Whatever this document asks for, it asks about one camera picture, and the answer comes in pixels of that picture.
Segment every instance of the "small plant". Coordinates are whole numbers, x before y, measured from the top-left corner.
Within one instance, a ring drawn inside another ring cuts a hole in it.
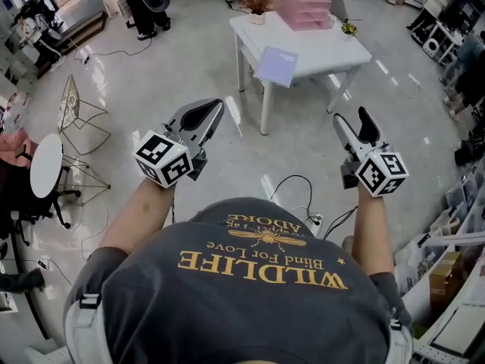
[[[239,0],[243,8],[249,9],[252,14],[263,15],[271,10],[273,0]]]
[[[342,32],[350,36],[355,36],[357,33],[357,27],[346,21],[344,24],[342,24]]]

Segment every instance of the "purple notebook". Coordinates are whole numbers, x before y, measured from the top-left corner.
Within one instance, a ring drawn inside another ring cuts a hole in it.
[[[298,62],[298,54],[267,46],[256,68],[255,77],[289,88]]]

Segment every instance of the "metal wire frame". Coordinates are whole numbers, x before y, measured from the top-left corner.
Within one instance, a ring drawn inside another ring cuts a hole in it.
[[[105,115],[108,113],[108,111],[106,109],[103,109],[103,108],[100,108],[96,105],[93,105],[91,104],[90,102],[87,102],[87,101],[84,101],[80,98],[79,96],[79,92],[77,91],[77,87],[76,87],[76,83],[74,82],[74,78],[72,76],[72,74],[68,77],[67,79],[67,82],[66,82],[66,85],[64,86],[64,91],[62,93],[62,101],[66,101],[66,105],[64,107],[64,113],[62,115],[62,121],[61,121],[61,126],[59,127],[58,129],[58,132],[59,133],[62,133],[67,141],[72,145],[72,147],[76,150],[77,154],[78,155],[88,155],[90,154],[91,152],[94,152],[96,151],[99,147],[101,147],[105,142],[106,140],[108,140],[108,138],[111,136],[111,133],[108,132],[107,130],[104,130],[103,128],[100,128],[98,127],[97,125],[94,125],[92,123],[90,123],[90,121],[93,119],[93,118],[96,118],[100,115]],[[94,115],[94,116],[91,116],[90,118],[88,118],[87,120],[84,120],[82,118],[79,117],[79,110],[77,111],[77,115],[75,115],[74,119],[65,127],[64,126],[64,120],[66,118],[66,113],[68,112],[73,112],[74,109],[78,106],[80,108],[80,103],[83,102],[84,104],[87,104],[87,105],[90,105],[92,106],[93,108],[96,108],[96,109],[99,109],[101,112],[99,112],[98,114]],[[77,120],[81,120],[83,122],[83,124],[79,127],[77,124],[76,124],[76,121]],[[101,132],[104,132],[107,134],[106,138],[100,142],[100,144],[98,144],[95,148],[93,148],[91,151],[88,151],[88,152],[84,152],[84,153],[81,153],[77,147],[74,145],[74,143],[69,139],[69,136],[65,133],[65,131],[72,125],[74,124],[74,126],[80,130],[81,128],[83,128],[86,124],[100,130]]]
[[[70,168],[77,168],[79,171],[81,171],[82,173],[84,173],[84,177],[83,177],[83,183],[81,185],[76,185],[76,184],[70,184],[70,185],[64,185],[64,188],[67,188],[67,187],[81,187],[82,189],[84,189],[85,187],[93,187],[93,188],[101,188],[100,191],[98,191],[94,196],[92,196],[91,198],[89,198],[87,201],[85,202],[82,202],[82,203],[77,203],[77,205],[79,206],[85,206],[85,204],[87,204],[89,201],[93,200],[94,198],[96,198],[97,196],[99,196],[100,194],[104,193],[106,190],[108,189],[111,189],[111,185],[110,184],[107,184],[104,180],[102,180],[99,175],[96,174],[93,175],[91,174],[92,172],[94,172],[93,170],[89,171],[89,165],[86,163],[86,162],[83,162],[77,158],[72,158],[70,156],[67,156],[67,155],[62,155],[62,158],[65,162],[67,162],[69,164],[69,166],[67,167],[70,167]],[[84,180],[86,178],[86,176],[88,177],[91,177],[92,179],[96,180],[97,182],[100,183],[100,185],[86,185],[84,184]]]

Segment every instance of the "potted plant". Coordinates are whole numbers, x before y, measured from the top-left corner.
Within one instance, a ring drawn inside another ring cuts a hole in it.
[[[352,23],[349,23],[348,21],[342,24],[341,28],[342,28],[342,32],[344,33],[344,37],[347,40],[353,38],[357,33],[357,27],[354,26]]]
[[[264,13],[271,10],[273,0],[239,0],[243,8],[249,9],[249,19],[254,24],[264,23]]]

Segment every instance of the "glossy floor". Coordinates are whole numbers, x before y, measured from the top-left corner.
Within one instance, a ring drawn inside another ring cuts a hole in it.
[[[440,69],[410,38],[405,26],[418,14],[414,8],[392,6],[384,0],[346,0],[358,26],[358,38],[374,60],[364,66],[336,110],[357,121],[357,107],[370,110],[385,129],[388,140],[401,152],[411,173],[396,194],[386,201],[395,248],[426,228],[440,209],[441,197],[456,179],[452,149],[456,129],[443,107]],[[172,29],[159,33],[150,47],[135,56],[118,53],[93,55],[84,65],[73,60],[45,75],[32,98],[26,128],[34,140],[56,132],[57,113],[68,74],[73,74],[81,98],[101,107],[108,115],[99,125],[111,131],[107,143],[83,157],[112,188],[84,209],[65,204],[73,226],[69,231],[49,219],[26,227],[31,246],[27,259],[50,258],[71,281],[98,244],[97,234],[111,222],[135,190],[141,177],[131,152],[148,129],[165,122],[175,110],[202,98],[225,99],[230,108],[206,148],[207,168],[197,182],[185,179],[177,187],[176,217],[186,220],[212,202],[234,196],[269,193],[286,176],[301,174],[313,186],[311,210],[324,216],[323,228],[356,204],[354,190],[344,191],[340,165],[346,154],[325,112],[342,77],[325,77],[321,86],[298,82],[291,89],[278,87],[270,134],[259,133],[262,96],[259,84],[249,80],[243,93],[236,86],[231,11],[224,0],[173,0],[167,10]],[[149,44],[136,40],[118,17],[83,45],[87,52],[123,49],[134,53]],[[416,92],[411,74],[421,82]],[[76,136],[82,147],[99,138],[90,130]],[[74,155],[64,141],[65,152]],[[287,209],[308,203],[304,180],[288,180],[276,194]],[[303,209],[294,214],[305,217]],[[353,218],[332,233],[341,243],[352,233]],[[62,340],[62,306],[70,289],[56,267],[45,272],[48,287],[36,295],[50,334]]]

